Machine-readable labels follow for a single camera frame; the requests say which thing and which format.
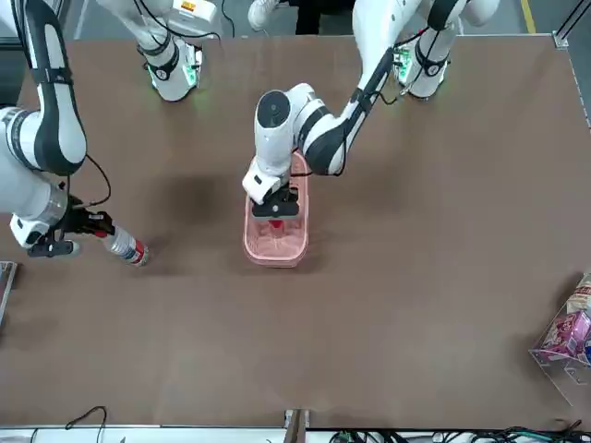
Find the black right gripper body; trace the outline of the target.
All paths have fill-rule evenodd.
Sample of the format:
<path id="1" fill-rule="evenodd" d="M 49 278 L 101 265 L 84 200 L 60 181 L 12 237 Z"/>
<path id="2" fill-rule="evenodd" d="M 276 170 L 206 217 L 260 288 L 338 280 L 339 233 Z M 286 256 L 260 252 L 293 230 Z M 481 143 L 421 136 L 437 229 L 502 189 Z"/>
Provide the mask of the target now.
<path id="1" fill-rule="evenodd" d="M 99 231 L 99 215 L 85 208 L 68 209 L 59 223 L 61 233 L 95 234 Z"/>

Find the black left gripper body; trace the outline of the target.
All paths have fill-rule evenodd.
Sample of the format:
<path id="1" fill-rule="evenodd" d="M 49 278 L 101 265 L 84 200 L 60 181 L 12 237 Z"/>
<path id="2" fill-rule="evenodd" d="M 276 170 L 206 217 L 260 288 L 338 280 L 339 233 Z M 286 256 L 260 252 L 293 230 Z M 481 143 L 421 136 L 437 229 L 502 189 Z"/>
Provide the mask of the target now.
<path id="1" fill-rule="evenodd" d="M 289 182 L 282 185 L 276 192 L 276 199 L 280 203 L 297 203 L 306 193 L 307 185 L 306 177 L 291 177 Z"/>

